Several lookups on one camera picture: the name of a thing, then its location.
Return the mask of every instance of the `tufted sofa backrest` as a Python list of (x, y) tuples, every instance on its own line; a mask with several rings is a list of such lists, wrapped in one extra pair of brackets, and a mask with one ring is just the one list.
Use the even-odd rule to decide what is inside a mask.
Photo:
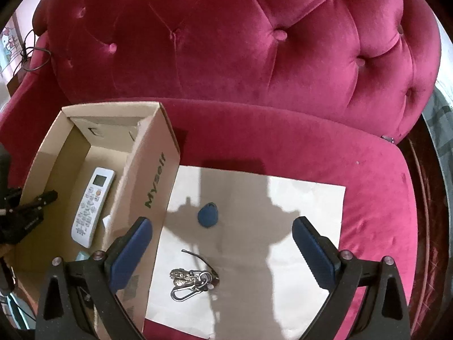
[(229, 101), (304, 112), (401, 140), (439, 68), (424, 0), (42, 0), (72, 103)]

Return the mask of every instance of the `cardboard box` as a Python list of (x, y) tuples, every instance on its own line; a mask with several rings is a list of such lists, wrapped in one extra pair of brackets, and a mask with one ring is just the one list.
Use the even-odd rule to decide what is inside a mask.
[[(135, 325), (143, 328), (160, 232), (180, 163), (180, 151), (158, 102), (109, 102), (62, 108), (39, 148), (21, 203), (55, 189), (44, 221), (13, 250), (10, 264), (31, 304), (38, 304), (51, 261), (74, 261), (79, 251), (106, 250), (135, 220), (151, 220), (153, 238), (128, 287), (117, 293)], [(74, 242), (71, 227), (96, 167), (116, 172), (90, 249)], [(111, 214), (105, 228), (102, 218)], [(106, 338), (97, 324), (98, 335)]]

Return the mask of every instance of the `remote control screen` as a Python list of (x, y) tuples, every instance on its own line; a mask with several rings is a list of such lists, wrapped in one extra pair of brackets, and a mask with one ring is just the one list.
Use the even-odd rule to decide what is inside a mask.
[(106, 180), (107, 180), (106, 176), (96, 175), (96, 177), (94, 178), (93, 184), (97, 185), (98, 187), (102, 187), (104, 185), (104, 183), (106, 182)]

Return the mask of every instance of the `sofa armrest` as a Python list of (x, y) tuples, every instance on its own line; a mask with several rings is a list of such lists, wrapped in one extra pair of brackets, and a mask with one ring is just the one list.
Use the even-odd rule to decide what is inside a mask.
[[(36, 46), (48, 48), (47, 33)], [(46, 52), (35, 50), (30, 67), (38, 67), (47, 59)], [(70, 102), (57, 83), (51, 62), (26, 74), (0, 114), (0, 142), (11, 153), (10, 186), (23, 186), (42, 140), (67, 105)]]

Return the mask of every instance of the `red velvet sofa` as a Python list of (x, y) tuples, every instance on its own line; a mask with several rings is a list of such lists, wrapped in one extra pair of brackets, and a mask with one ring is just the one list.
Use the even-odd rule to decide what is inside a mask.
[[(424, 0), (42, 0), (33, 26), (52, 59), (1, 114), (11, 185), (62, 106), (158, 100), (182, 164), (346, 186), (340, 248), (393, 256), (410, 300), (414, 190), (382, 136), (401, 141), (433, 90), (440, 41)], [(191, 337), (150, 321), (144, 332)]]

